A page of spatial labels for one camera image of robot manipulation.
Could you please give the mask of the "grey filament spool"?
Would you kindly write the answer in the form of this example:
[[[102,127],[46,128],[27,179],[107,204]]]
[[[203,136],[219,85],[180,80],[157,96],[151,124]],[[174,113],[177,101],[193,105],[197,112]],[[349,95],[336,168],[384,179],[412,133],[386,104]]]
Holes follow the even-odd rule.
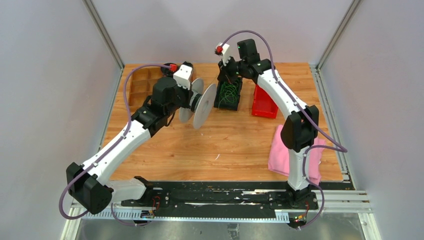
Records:
[[[204,91],[204,81],[202,78],[196,78],[192,82],[193,96],[189,102],[189,108],[181,107],[179,109],[179,121],[188,122],[193,117],[193,127],[199,129],[208,119],[208,116],[214,106],[217,85],[210,84]]]

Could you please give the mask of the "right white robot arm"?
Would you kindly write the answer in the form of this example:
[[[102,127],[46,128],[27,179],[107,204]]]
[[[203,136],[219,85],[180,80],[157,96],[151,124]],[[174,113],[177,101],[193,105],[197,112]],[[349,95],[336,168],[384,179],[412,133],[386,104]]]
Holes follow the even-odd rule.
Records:
[[[253,39],[239,41],[237,48],[239,61],[233,58],[226,42],[215,47],[214,53],[221,57],[218,80],[229,83],[237,78],[252,80],[276,104],[285,119],[280,138],[288,151],[289,173],[282,200],[294,209],[311,204],[315,194],[309,179],[309,162],[318,137],[319,110],[296,96],[276,70],[273,59],[260,57]]]

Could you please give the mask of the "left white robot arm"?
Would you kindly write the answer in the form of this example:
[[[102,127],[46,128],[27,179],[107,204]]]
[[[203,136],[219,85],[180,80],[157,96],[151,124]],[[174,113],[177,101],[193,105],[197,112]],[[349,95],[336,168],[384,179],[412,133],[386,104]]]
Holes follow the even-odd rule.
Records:
[[[73,162],[67,167],[66,191],[93,215],[126,200],[149,206],[153,193],[148,189],[147,180],[139,176],[129,180],[111,180],[110,177],[134,150],[161,128],[169,126],[178,109],[196,115],[203,90],[202,78],[196,78],[189,88],[178,85],[172,77],[159,78],[142,106],[130,114],[120,134],[84,163]]]

